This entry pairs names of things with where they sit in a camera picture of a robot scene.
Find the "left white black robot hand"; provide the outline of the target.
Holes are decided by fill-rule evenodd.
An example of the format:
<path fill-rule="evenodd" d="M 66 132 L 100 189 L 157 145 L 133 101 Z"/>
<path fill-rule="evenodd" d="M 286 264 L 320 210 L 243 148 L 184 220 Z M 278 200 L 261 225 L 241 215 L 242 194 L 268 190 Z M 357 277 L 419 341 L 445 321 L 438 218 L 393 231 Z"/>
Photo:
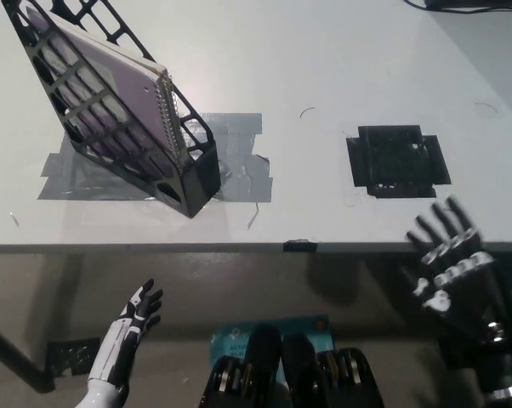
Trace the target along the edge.
<path fill-rule="evenodd" d="M 87 380 L 87 392 L 77 408 L 123 407 L 137 350 L 146 333 L 161 320 L 163 290 L 149 279 L 127 301 L 112 321 L 100 345 Z"/>

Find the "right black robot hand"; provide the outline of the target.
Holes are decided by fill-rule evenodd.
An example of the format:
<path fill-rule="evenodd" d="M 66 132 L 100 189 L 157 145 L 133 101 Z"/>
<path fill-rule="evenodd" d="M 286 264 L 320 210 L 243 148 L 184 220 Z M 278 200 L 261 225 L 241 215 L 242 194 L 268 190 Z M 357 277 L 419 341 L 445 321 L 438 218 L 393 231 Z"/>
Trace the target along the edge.
<path fill-rule="evenodd" d="M 496 259 L 484 250 L 480 231 L 452 195 L 430 210 L 445 233 L 421 215 L 415 223 L 428 240 L 413 230 L 406 233 L 421 267 L 412 294 L 423 310 L 467 337 L 506 327 L 508 301 L 501 293 Z"/>

